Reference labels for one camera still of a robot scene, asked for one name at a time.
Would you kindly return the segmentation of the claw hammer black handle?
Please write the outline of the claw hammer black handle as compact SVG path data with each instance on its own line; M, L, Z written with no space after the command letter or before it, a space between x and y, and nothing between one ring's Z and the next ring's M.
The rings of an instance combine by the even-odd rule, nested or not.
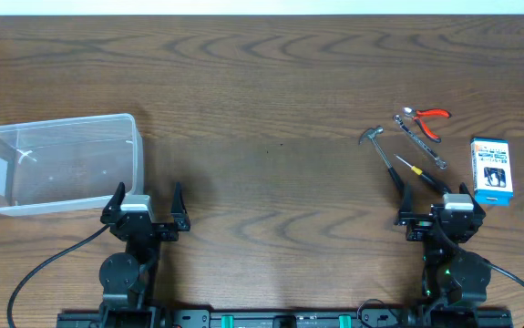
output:
M392 181L396 185L398 192L400 194L403 194L404 187L405 187L404 182L400 178L399 174L396 172L395 168L389 161L388 157L386 156L386 154L384 153L384 151L382 150L381 146L379 145L376 139L376 137L382 134L383 132L384 132L384 128L382 126L378 126L376 128L368 128L358 139L358 144L362 144L366 142L367 140L369 140L374 145L376 152L379 154L382 161L385 163L387 167L387 172L389 173Z

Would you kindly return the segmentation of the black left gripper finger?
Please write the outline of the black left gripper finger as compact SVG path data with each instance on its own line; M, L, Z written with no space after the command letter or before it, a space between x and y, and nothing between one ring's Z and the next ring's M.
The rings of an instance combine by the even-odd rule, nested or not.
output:
M102 210L103 217L110 217L113 213L120 210L120 205L122 204L126 196L126 186L124 182L120 182L117 186L117 189L111 199L108 201L107 205Z
M182 197L182 187L179 182L175 184L174 195L171 203L170 215L177 228L189 228L190 218Z

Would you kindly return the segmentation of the clear plastic container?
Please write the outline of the clear plastic container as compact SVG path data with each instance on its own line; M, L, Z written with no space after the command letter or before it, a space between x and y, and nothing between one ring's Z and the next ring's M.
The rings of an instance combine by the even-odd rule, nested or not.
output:
M0 126L0 214L104 207L144 191L143 140L128 113Z

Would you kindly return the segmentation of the blue white cardboard box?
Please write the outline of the blue white cardboard box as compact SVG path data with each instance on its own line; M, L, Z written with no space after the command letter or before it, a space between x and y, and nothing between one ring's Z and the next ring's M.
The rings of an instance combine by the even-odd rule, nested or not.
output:
M509 143L498 138L470 141L474 198L479 204L508 206L514 196Z

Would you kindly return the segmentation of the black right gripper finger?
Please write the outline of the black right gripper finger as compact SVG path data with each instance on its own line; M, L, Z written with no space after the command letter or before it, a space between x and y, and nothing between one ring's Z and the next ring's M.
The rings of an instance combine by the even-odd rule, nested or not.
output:
M471 211L476 217L479 217L481 219L484 219L486 217L486 212L471 195L467 185L464 182L461 182L458 186L458 195L466 204L466 208L468 211Z
M396 225L406 225L410 220L413 219L413 201L411 188L408 183L404 184L401 196L402 199L396 216Z

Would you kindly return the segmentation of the screwdriver yellow black handle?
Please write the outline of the screwdriver yellow black handle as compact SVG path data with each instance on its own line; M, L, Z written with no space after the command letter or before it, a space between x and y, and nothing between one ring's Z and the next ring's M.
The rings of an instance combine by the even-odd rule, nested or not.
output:
M432 190L436 191L440 195L451 193L451 189L449 186L443 182L440 179L435 178L433 175L431 175L429 172L412 165L399 155L395 154L395 157L399 159L401 162L406 164L422 181L424 181Z

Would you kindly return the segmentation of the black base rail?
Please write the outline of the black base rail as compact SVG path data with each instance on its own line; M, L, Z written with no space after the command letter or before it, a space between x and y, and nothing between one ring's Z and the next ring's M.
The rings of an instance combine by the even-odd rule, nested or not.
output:
M59 328L157 327L157 328L357 328L357 327L511 327L506 310L476 313L439 309L426 319L405 309L367 307L358 312L210 312L159 309L102 313L60 313Z

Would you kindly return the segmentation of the silver combination wrench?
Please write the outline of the silver combination wrench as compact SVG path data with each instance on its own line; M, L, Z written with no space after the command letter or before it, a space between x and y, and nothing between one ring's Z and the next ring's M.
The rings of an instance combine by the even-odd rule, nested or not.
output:
M437 167L440 169L446 169L447 163L442 160L436 152L431 149L422 139L420 139L416 134L414 134L403 122L403 120L400 118L399 115L393 116L394 122L400 127L401 130L403 130L408 137L416 144L418 145L432 160L434 160Z

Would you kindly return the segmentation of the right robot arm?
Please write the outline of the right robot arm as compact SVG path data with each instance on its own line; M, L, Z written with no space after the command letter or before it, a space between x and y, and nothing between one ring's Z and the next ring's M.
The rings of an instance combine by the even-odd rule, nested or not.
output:
M446 307L474 308L487 299L490 268L482 258L460 245L479 230L486 212L461 184L458 193L446 193L443 202L430 206L428 214L413 212L408 185L395 225L406 227L406 240L421 242L424 248L422 293Z

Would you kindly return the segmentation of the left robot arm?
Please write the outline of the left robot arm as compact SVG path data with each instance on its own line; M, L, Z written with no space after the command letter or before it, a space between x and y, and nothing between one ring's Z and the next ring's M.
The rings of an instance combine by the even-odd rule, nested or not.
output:
M103 303L110 310L144 307L153 291L160 245L190 230L180 183L175 185L170 216L170 222L155 222L150 196L127 194L125 185L118 184L100 217L109 232L126 243L126 249L106 258L99 271Z

